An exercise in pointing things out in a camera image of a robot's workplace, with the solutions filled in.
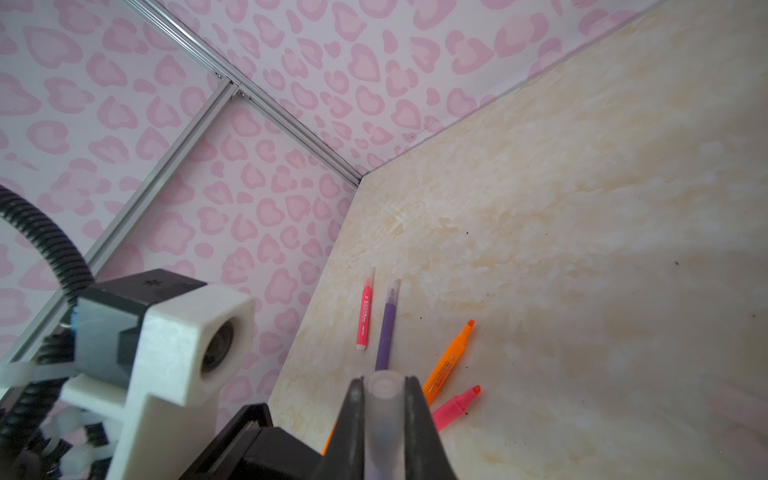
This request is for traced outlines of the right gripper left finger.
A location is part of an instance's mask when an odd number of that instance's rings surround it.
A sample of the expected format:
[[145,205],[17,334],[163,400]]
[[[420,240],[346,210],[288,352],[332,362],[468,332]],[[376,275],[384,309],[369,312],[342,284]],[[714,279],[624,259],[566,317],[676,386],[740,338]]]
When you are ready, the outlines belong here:
[[326,453],[310,478],[357,480],[364,478],[365,387],[362,378],[350,382]]

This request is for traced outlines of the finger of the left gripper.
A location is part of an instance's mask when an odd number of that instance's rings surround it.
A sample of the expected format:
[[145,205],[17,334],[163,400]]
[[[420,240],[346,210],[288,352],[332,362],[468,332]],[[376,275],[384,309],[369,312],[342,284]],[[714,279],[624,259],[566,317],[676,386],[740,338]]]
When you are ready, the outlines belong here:
[[265,403],[242,407],[201,452],[183,479],[308,479],[321,455],[273,424]]

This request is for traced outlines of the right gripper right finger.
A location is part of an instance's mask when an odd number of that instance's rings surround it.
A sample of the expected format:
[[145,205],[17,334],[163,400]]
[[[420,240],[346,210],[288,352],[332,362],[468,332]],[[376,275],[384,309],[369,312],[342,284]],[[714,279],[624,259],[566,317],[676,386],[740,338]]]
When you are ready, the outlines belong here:
[[414,376],[404,381],[404,466],[407,480],[457,480]]

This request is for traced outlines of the purple highlighter pen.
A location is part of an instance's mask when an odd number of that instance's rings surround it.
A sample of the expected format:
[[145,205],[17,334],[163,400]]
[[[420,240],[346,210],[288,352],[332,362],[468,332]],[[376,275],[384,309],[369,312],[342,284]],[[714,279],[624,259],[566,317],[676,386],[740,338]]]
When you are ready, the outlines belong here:
[[385,302],[379,345],[375,361],[376,371],[384,371],[389,368],[396,312],[397,305],[391,305]]

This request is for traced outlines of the clear pen cap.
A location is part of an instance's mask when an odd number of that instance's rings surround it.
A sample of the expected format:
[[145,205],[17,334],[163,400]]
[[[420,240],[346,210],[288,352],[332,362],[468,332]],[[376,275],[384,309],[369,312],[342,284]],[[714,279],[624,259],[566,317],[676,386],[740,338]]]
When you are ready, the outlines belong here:
[[404,377],[376,371],[364,387],[364,478],[404,479]]
[[398,304],[400,286],[401,286],[400,279],[397,279],[392,283],[391,287],[388,290],[388,296],[386,301],[387,304],[391,304],[391,305]]
[[369,289],[373,289],[374,286],[374,280],[375,280],[375,272],[376,269],[374,267],[371,268],[371,271],[369,272],[369,275],[365,282],[365,287]]

